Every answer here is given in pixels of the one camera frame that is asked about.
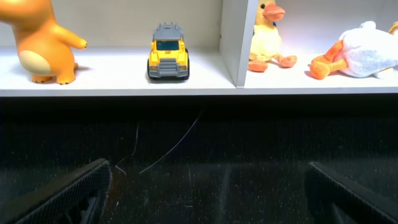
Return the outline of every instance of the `yellow toy truck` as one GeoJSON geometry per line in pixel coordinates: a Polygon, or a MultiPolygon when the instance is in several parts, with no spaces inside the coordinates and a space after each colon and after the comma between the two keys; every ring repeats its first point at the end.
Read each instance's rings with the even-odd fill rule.
{"type": "Polygon", "coordinates": [[[154,32],[147,64],[151,80],[188,80],[190,64],[185,48],[183,30],[176,24],[159,24],[154,32]]]}

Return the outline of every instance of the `figurine arm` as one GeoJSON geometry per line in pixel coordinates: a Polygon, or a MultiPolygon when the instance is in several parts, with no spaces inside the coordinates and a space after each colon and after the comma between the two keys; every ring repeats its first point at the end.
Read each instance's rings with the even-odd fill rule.
{"type": "Polygon", "coordinates": [[[55,36],[63,42],[64,44],[76,48],[76,49],[85,49],[87,48],[87,41],[77,36],[76,34],[70,32],[69,30],[57,26],[54,30],[55,36]]]}

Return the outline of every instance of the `gray truck roof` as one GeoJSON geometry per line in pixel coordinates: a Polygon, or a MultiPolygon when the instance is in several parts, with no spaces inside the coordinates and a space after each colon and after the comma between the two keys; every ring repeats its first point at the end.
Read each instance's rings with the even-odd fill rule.
{"type": "Polygon", "coordinates": [[[154,40],[180,40],[183,30],[177,24],[159,24],[154,32],[154,40]]]}

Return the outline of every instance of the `orange dinosaur toy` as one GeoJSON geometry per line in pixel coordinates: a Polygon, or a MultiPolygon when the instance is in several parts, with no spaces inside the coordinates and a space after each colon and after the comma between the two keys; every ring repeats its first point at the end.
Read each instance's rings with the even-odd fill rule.
{"type": "Polygon", "coordinates": [[[0,21],[12,26],[19,60],[33,82],[75,80],[78,64],[70,47],[85,49],[87,41],[57,24],[51,0],[0,0],[0,21]]]}

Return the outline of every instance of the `yellow plush duck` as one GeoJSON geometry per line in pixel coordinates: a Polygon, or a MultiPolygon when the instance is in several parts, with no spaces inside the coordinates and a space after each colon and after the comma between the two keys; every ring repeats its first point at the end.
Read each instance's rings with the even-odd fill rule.
{"type": "Polygon", "coordinates": [[[265,72],[268,68],[267,62],[273,58],[285,68],[291,68],[296,64],[296,56],[284,57],[279,53],[282,39],[275,22],[284,16],[285,11],[276,5],[275,0],[259,0],[251,42],[249,70],[265,72]]]}

